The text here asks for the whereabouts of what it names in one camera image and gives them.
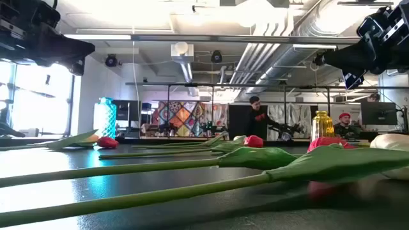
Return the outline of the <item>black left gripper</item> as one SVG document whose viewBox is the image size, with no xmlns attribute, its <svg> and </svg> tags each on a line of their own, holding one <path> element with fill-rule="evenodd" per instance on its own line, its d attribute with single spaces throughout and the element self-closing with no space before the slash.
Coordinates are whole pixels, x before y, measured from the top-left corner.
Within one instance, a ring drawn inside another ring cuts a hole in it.
<svg viewBox="0 0 409 230">
<path fill-rule="evenodd" d="M 76 61 L 69 68 L 83 75 L 92 43 L 55 32 L 61 19 L 58 0 L 0 0 L 0 61 L 50 66 L 53 61 Z M 40 57 L 36 53 L 40 41 Z"/>
</svg>

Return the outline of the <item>bright window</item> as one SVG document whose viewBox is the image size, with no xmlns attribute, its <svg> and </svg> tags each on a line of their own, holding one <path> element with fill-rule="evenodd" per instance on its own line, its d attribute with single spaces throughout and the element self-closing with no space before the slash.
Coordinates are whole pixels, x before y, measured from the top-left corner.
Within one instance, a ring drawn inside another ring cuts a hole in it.
<svg viewBox="0 0 409 230">
<path fill-rule="evenodd" d="M 64 66 L 0 62 L 0 119 L 23 132 L 68 135 L 75 75 Z"/>
</svg>

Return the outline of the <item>grey metal crossbeam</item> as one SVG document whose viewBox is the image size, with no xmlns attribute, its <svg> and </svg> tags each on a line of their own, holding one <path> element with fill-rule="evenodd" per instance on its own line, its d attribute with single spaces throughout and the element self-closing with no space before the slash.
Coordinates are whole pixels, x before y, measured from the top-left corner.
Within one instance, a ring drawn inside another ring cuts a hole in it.
<svg viewBox="0 0 409 230">
<path fill-rule="evenodd" d="M 133 42 L 226 42 L 226 43 L 288 43 L 318 45 L 351 45 L 359 38 L 315 36 L 236 36 L 194 34 L 66 34 L 77 40 L 133 41 Z"/>
</svg>

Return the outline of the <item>yellow glass bottle vase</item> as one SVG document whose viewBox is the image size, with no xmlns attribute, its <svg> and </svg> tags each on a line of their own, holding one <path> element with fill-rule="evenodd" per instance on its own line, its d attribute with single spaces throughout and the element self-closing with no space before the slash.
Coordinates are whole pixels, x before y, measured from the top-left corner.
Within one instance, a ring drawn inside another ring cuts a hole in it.
<svg viewBox="0 0 409 230">
<path fill-rule="evenodd" d="M 334 137 L 334 125 L 327 111 L 316 111 L 311 123 L 311 141 L 319 137 Z"/>
</svg>

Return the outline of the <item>blue glass bottle vase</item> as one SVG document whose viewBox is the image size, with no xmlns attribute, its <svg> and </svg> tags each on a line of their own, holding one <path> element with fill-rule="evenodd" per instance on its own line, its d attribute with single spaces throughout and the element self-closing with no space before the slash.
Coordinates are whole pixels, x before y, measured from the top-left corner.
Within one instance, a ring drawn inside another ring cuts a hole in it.
<svg viewBox="0 0 409 230">
<path fill-rule="evenodd" d="M 96 130 L 97 136 L 115 138 L 116 113 L 117 106 L 112 98 L 102 97 L 94 105 L 93 129 Z"/>
</svg>

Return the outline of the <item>black partition panel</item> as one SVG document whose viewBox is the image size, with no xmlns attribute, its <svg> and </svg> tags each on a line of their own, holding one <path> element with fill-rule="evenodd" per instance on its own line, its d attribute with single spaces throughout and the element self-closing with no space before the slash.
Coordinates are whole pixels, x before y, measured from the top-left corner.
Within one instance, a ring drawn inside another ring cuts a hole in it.
<svg viewBox="0 0 409 230">
<path fill-rule="evenodd" d="M 229 105 L 228 132 L 230 139 L 246 134 L 250 111 L 250 105 Z"/>
</svg>

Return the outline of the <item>large silver air duct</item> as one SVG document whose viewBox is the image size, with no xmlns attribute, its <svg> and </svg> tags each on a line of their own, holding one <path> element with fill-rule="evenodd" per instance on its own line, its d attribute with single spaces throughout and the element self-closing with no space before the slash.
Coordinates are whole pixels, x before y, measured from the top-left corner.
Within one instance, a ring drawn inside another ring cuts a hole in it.
<svg viewBox="0 0 409 230">
<path fill-rule="evenodd" d="M 341 6 L 344 0 L 317 0 L 316 4 L 293 27 L 291 36 L 311 38 L 336 38 L 354 24 L 360 16 L 353 14 L 353 7 Z M 264 68 L 255 87 L 238 91 L 238 98 L 258 94 L 266 85 L 289 73 L 320 49 L 332 48 L 323 44 L 274 44 L 265 49 L 261 59 L 253 64 L 255 71 Z"/>
</svg>

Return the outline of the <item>red artificial tulip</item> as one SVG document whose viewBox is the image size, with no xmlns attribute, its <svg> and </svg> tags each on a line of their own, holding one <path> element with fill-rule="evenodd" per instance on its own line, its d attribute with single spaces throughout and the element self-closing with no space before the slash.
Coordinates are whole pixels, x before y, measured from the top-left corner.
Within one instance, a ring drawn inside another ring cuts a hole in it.
<svg viewBox="0 0 409 230">
<path fill-rule="evenodd" d="M 31 148 L 48 148 L 50 150 L 60 150 L 65 147 L 69 147 L 69 145 L 79 142 L 83 139 L 88 138 L 89 136 L 93 135 L 96 133 L 96 130 L 86 132 L 83 134 L 71 136 L 71 137 L 66 137 L 64 139 L 59 139 L 56 141 L 50 141 L 50 142 L 43 142 L 43 143 L 36 143 L 36 144 L 28 144 L 24 146 L 6 146 L 6 147 L 0 147 L 0 151 L 9 151 L 9 150 L 23 150 L 23 149 L 31 149 Z M 112 139 L 110 137 L 99 137 L 96 145 L 99 147 L 103 148 L 116 148 L 118 146 L 119 142 L 116 141 L 115 139 Z"/>
<path fill-rule="evenodd" d="M 159 162 L 152 164 L 127 164 L 109 167 L 72 169 L 67 171 L 45 172 L 0 178 L 0 188 L 41 183 L 57 180 L 71 180 L 113 174 L 130 174 L 172 169 L 189 169 L 207 166 L 245 167 L 249 169 L 270 170 L 284 167 L 293 162 L 296 156 L 280 148 L 241 147 L 218 158 L 207 160 L 186 160 L 177 162 Z"/>
<path fill-rule="evenodd" d="M 193 148 L 176 148 L 173 151 L 163 151 L 156 153 L 118 153 L 110 155 L 100 155 L 98 158 L 100 160 L 114 159 L 114 158 L 130 158 L 130 157 L 152 157 L 159 155 L 178 155 L 185 153 L 203 153 L 203 152 L 212 152 L 212 153 L 229 153 L 234 150 L 237 150 L 241 147 L 250 147 L 250 148 L 262 148 L 264 145 L 264 140 L 255 135 L 251 135 L 245 138 L 243 144 L 220 144 L 212 148 L 204 147 L 193 147 Z"/>
</svg>

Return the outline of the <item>white hanging sheet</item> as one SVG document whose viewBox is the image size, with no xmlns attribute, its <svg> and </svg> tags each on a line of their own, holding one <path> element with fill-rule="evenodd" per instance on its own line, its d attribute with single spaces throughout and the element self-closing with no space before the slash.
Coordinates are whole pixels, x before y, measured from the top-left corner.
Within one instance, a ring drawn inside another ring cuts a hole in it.
<svg viewBox="0 0 409 230">
<path fill-rule="evenodd" d="M 293 126 L 299 124 L 302 127 L 302 132 L 294 133 L 295 139 L 310 139 L 311 138 L 311 107 L 309 105 L 298 105 L 289 103 L 284 107 L 283 104 L 273 104 L 267 107 L 267 114 L 270 119 L 284 124 L 286 118 L 287 124 Z"/>
</svg>

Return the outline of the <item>black computer monitor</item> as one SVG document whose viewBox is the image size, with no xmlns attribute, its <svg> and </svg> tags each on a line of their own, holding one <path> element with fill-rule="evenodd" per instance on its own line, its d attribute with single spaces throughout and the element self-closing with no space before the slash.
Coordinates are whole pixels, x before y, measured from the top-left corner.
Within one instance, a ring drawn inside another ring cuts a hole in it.
<svg viewBox="0 0 409 230">
<path fill-rule="evenodd" d="M 395 103 L 365 102 L 360 105 L 363 125 L 397 125 Z"/>
<path fill-rule="evenodd" d="M 137 100 L 113 100 L 116 106 L 116 120 L 117 121 L 138 121 L 139 120 L 139 106 Z"/>
</svg>

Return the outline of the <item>colourful patchwork quilt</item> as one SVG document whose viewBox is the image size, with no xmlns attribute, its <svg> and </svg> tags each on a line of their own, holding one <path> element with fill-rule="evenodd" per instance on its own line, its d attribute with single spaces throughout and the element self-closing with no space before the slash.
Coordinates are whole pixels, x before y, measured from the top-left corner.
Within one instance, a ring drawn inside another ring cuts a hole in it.
<svg viewBox="0 0 409 230">
<path fill-rule="evenodd" d="M 162 134 L 169 127 L 169 133 L 177 137 L 206 137 L 201 125 L 209 121 L 213 125 L 228 127 L 228 105 L 164 100 L 151 115 L 151 124 L 160 126 Z"/>
</svg>

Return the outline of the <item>black metal rig frame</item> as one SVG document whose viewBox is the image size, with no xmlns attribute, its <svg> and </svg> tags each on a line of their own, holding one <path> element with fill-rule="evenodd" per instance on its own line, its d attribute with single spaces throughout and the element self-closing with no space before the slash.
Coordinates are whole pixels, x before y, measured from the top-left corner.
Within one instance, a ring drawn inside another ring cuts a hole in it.
<svg viewBox="0 0 409 230">
<path fill-rule="evenodd" d="M 245 89 L 245 88 L 266 88 L 266 89 L 283 89 L 284 94 L 287 92 L 286 89 L 301 89 L 301 90 L 314 90 L 314 89 L 324 89 L 326 92 L 327 96 L 327 107 L 328 107 L 328 113 L 330 113 L 330 105 L 335 104 L 335 102 L 330 102 L 329 96 L 330 96 L 330 90 L 331 89 L 345 89 L 341 86 L 320 86 L 320 85 L 284 85 L 284 84 L 279 84 L 279 85 L 258 85 L 258 84 L 212 84 L 212 83 L 183 83 L 183 82 L 126 82 L 125 85 L 127 86 L 166 86 L 167 87 L 167 101 L 169 101 L 170 98 L 170 87 L 172 86 L 183 86 L 186 88 L 197 88 L 197 87 L 209 87 L 212 89 L 212 92 L 214 92 L 214 89 L 216 87 L 220 88 L 233 88 L 233 89 Z M 376 90 L 381 90 L 381 89 L 386 89 L 386 90 L 409 90 L 409 86 L 359 86 L 354 90 L 362 89 L 363 91 L 365 90 L 370 90 L 370 89 L 376 89 Z M 409 121 L 408 121 L 408 109 L 407 107 L 403 107 L 402 109 L 397 109 L 397 111 L 401 111 L 403 113 L 403 133 L 404 134 L 409 134 Z"/>
</svg>

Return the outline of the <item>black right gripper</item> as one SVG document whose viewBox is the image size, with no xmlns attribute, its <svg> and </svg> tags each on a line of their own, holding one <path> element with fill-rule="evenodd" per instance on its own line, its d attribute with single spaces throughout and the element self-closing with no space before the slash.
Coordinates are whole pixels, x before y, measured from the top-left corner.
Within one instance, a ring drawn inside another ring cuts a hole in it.
<svg viewBox="0 0 409 230">
<path fill-rule="evenodd" d="M 314 63 L 342 70 L 346 89 L 363 84 L 367 72 L 409 71 L 409 1 L 401 1 L 395 8 L 379 8 L 364 19 L 357 34 L 359 42 L 326 50 L 314 58 Z"/>
</svg>

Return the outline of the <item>white ceiling device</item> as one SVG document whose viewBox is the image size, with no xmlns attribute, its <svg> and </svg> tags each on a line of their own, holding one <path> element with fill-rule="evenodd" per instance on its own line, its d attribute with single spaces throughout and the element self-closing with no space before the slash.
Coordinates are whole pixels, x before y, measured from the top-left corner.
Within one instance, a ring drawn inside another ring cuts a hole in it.
<svg viewBox="0 0 409 230">
<path fill-rule="evenodd" d="M 171 59 L 175 62 L 191 63 L 194 61 L 194 45 L 176 42 L 171 45 Z"/>
</svg>

